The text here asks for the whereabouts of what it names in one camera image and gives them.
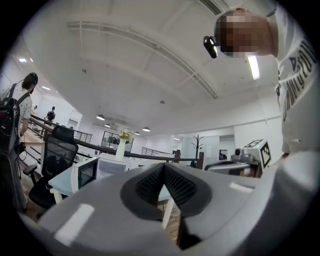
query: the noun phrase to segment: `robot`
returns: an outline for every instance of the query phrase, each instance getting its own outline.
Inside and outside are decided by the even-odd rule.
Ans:
[[[221,160],[205,166],[204,170],[214,173],[260,178],[269,166],[271,154],[266,139],[251,141],[237,148],[231,160]]]
[[[318,192],[319,166],[319,152],[289,155],[261,178],[156,163],[90,182],[38,223],[20,217],[52,255],[270,255],[289,234],[305,235],[296,227]],[[177,244],[155,206],[163,185],[181,211]]]

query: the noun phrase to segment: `wooden floor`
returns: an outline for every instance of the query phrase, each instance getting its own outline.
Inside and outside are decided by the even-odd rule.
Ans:
[[[23,192],[24,192],[24,195],[28,198],[28,201],[26,204],[27,211],[25,212],[25,214],[28,217],[30,217],[32,220],[37,222],[38,221],[37,214],[43,214],[45,212],[45,209],[43,209],[42,207],[38,206],[37,204],[35,204],[30,200],[29,191],[33,187],[33,182],[29,176],[26,176],[22,173],[24,166],[21,165],[20,168],[21,168],[21,184],[22,184]],[[160,209],[161,211],[163,210],[165,211],[167,207],[167,202],[168,200],[159,202],[158,209]],[[174,204],[169,222],[165,229],[165,232],[167,233],[169,238],[174,242],[176,242],[178,238],[179,222],[180,222],[180,210],[178,209],[176,204]]]
[[[168,200],[164,200],[158,203],[158,209],[166,210]],[[176,206],[173,205],[172,212],[169,218],[168,225],[166,226],[165,232],[170,237],[172,241],[177,242],[178,231],[179,231],[179,223],[180,223],[180,210]]]

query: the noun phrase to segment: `black mesh office chair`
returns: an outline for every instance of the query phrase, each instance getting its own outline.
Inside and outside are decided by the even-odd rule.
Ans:
[[[56,201],[46,185],[54,176],[72,166],[78,152],[78,145],[74,141],[74,131],[61,126],[56,126],[52,133],[44,138],[44,142],[41,170],[43,177],[36,182],[34,171],[37,169],[37,165],[35,164],[25,168],[23,173],[30,175],[33,182],[29,198],[37,205],[49,209],[56,204]]]

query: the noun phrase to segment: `backpack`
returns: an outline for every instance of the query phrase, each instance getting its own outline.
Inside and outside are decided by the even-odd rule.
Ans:
[[[19,148],[19,105],[30,96],[27,92],[18,100],[12,98],[16,83],[8,92],[8,97],[0,102],[0,155],[8,156],[13,149]]]

